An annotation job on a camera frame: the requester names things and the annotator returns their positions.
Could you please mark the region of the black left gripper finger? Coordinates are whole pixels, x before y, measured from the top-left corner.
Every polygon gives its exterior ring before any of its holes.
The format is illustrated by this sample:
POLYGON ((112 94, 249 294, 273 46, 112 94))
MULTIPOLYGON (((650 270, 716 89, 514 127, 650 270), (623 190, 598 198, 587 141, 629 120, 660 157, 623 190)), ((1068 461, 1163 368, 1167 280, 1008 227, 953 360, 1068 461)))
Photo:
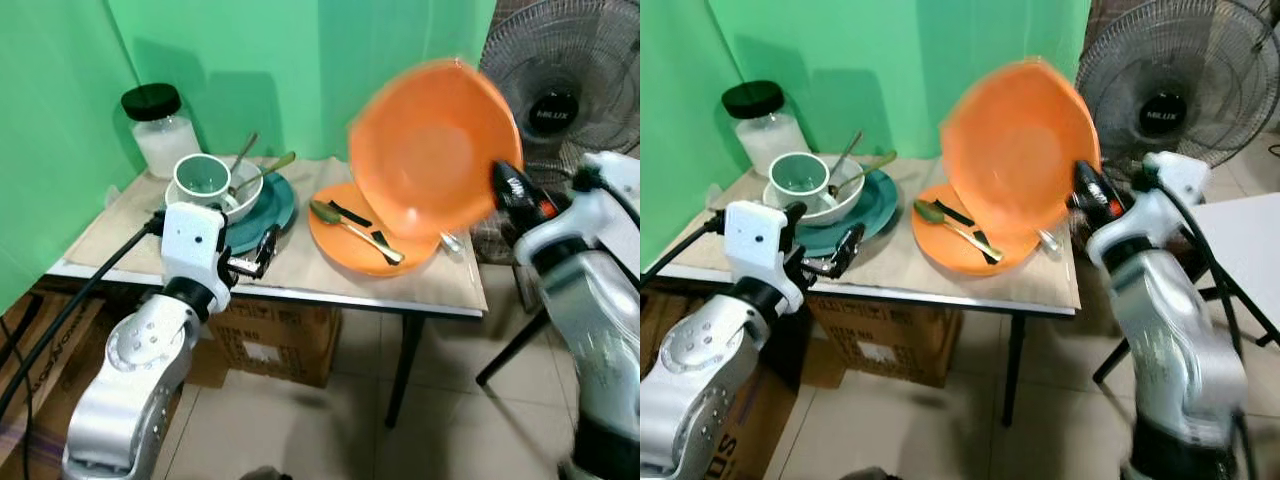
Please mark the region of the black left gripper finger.
POLYGON ((860 250, 860 243, 865 236, 867 225, 855 224, 850 227, 845 234, 841 237, 836 247, 836 276, 844 275, 852 260, 858 256, 860 250))
POLYGON ((276 243, 280 237, 282 228, 279 225, 270 225, 260 239, 257 248, 255 250, 255 276, 262 278, 269 269, 271 261, 276 256, 276 243))

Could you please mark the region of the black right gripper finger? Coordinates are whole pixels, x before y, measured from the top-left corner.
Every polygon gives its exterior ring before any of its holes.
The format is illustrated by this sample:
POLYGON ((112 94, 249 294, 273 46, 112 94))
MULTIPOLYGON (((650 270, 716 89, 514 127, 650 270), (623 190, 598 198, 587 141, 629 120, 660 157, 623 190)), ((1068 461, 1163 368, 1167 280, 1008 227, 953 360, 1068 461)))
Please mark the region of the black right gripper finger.
POLYGON ((1071 193, 1068 206, 1103 206, 1105 189, 1098 172, 1084 161, 1076 161, 1073 170, 1071 193))
POLYGON ((490 169, 492 191, 495 204, 526 204, 527 178, 512 164, 497 160, 490 169))

